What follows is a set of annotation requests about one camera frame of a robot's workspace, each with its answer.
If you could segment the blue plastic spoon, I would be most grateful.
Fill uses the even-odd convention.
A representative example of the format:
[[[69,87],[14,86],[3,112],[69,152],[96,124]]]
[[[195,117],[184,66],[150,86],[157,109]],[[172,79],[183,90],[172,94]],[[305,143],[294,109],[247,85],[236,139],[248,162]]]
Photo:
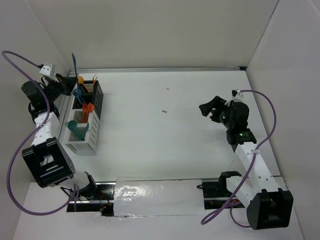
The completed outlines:
[[[81,103],[81,104],[85,104],[86,102],[84,101],[84,99],[82,98],[82,91],[78,88],[74,89],[72,91],[72,94],[74,95],[74,97],[76,99],[78,99],[78,101]]]

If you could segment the yellow plastic spoon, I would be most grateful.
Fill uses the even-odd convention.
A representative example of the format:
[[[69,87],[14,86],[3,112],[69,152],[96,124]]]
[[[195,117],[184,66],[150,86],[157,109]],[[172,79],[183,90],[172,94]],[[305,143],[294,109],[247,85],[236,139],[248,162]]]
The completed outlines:
[[[90,90],[88,89],[88,87],[87,87],[86,84],[84,83],[84,78],[79,75],[79,76],[77,77],[77,80],[78,80],[78,83],[79,83],[80,85],[82,85],[82,86],[84,87],[84,89],[85,89],[88,93],[90,93]]]

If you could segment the blue plastic knife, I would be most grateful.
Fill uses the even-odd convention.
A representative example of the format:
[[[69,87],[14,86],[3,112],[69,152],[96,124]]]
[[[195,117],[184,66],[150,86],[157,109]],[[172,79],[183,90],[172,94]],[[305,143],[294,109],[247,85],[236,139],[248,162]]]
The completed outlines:
[[[77,60],[73,52],[71,52],[72,56],[72,62],[73,62],[73,67],[74,67],[74,73],[75,73],[75,78],[76,78],[76,88],[79,88],[79,80],[78,80],[78,71],[77,71]]]

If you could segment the orange plastic fork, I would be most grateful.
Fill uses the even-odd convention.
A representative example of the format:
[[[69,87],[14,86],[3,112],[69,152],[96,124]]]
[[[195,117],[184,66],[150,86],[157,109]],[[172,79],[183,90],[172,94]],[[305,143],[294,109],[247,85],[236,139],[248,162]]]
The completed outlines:
[[[81,123],[86,123],[88,117],[88,105],[86,103],[82,104],[82,117],[81,117]]]

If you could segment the orange plastic spoon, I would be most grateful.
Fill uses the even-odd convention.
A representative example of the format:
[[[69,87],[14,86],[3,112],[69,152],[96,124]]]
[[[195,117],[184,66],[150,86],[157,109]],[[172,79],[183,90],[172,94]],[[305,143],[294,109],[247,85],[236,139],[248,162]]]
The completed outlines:
[[[85,119],[85,122],[87,123],[88,120],[89,120],[89,114],[92,113],[94,111],[94,108],[95,106],[90,102],[88,105],[87,105],[87,109],[86,109],[86,119]]]

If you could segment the teal plastic spoon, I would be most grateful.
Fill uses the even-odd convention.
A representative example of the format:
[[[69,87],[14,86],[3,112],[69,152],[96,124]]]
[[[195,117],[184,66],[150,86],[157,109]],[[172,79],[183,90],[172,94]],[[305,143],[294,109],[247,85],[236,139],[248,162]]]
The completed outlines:
[[[73,132],[76,137],[80,140],[83,141],[84,140],[84,136],[82,135],[82,133],[78,130],[77,128],[78,123],[75,120],[71,120],[67,123],[67,127],[68,129]]]

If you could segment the teal plastic knife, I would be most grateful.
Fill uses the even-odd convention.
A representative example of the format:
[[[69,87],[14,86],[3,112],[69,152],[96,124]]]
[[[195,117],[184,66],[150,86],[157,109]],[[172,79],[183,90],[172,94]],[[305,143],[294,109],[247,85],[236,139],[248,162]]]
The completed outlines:
[[[84,135],[84,136],[86,135],[89,127],[90,127],[90,124],[87,122],[87,124],[86,124],[86,126],[85,126],[85,129],[84,129],[84,131],[83,131],[83,135]]]

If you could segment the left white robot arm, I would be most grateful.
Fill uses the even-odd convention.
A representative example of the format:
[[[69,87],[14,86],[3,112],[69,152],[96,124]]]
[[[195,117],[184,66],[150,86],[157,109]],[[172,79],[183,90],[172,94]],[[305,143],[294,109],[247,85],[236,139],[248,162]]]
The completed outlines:
[[[88,172],[76,170],[72,159],[57,138],[60,113],[54,104],[61,96],[69,96],[76,86],[75,77],[42,76],[41,82],[25,82],[21,90],[29,99],[28,111],[38,131],[31,146],[22,150],[22,158],[41,188],[79,188],[81,200],[93,200],[99,187]]]

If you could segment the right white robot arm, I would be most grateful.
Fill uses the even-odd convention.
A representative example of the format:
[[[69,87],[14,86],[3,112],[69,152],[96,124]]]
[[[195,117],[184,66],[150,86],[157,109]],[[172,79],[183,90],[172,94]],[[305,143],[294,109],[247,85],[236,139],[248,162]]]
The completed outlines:
[[[227,142],[246,170],[244,175],[236,171],[221,173],[218,190],[230,197],[222,207],[205,216],[201,225],[209,223],[225,208],[232,209],[236,197],[245,207],[248,226],[253,230],[288,227],[294,198],[274,179],[260,153],[260,145],[248,128],[249,107],[241,101],[215,96],[199,109],[204,117],[209,116],[226,127]]]

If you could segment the black slotted utensil container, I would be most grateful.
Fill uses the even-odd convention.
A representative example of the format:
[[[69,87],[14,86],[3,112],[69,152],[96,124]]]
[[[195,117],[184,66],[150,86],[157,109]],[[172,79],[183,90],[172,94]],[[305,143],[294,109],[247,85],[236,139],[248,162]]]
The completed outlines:
[[[93,81],[92,80],[85,80],[85,85],[88,87],[89,90],[91,90]],[[84,101],[89,104],[92,103],[94,105],[94,111],[98,117],[98,119],[101,119],[102,114],[102,105],[103,105],[103,98],[104,94],[102,91],[102,88],[100,86],[99,81],[95,82],[93,92],[87,92],[82,85],[79,85],[81,91],[82,91],[82,98]]]

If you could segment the silver reflective tape sheet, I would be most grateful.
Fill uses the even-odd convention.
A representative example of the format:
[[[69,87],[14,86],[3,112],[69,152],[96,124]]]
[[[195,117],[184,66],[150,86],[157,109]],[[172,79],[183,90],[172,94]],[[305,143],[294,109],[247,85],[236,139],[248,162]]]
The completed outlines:
[[[200,179],[118,180],[113,212],[117,217],[194,216],[205,213]]]

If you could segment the aluminium rail at back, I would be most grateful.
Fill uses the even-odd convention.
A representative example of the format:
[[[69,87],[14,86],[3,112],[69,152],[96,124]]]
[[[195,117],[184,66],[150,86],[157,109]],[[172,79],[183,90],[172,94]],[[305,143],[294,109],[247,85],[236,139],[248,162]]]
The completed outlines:
[[[126,67],[126,68],[81,68],[78,74],[89,73],[144,73],[144,72],[212,72],[212,71],[246,71],[247,66],[218,67]]]

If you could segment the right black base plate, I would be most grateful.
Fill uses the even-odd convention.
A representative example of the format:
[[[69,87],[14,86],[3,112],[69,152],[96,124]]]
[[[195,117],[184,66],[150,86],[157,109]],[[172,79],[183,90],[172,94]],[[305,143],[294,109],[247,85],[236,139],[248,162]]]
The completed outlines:
[[[222,187],[217,178],[203,179],[201,184],[198,184],[196,188],[200,189],[203,193],[205,210],[219,209],[232,194],[230,191]]]

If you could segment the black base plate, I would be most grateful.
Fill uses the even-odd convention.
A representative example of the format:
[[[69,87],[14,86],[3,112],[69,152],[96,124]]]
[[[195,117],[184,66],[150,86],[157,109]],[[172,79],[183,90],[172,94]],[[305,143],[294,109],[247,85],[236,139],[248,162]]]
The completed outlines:
[[[95,213],[104,217],[114,216],[115,181],[97,182],[97,194],[90,200],[81,197],[71,201],[66,208],[67,213]]]
[[[196,188],[200,189],[203,193],[205,210],[219,209],[232,194],[230,191],[222,187],[217,178],[203,179],[201,184],[198,184]]]

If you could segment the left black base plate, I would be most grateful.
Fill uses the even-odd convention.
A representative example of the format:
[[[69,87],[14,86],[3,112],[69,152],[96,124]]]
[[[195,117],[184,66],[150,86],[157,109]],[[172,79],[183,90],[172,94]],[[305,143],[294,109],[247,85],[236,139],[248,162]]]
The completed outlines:
[[[81,197],[71,201],[66,208],[67,213],[95,213],[104,217],[114,216],[115,181],[97,182],[97,194],[90,200]]]

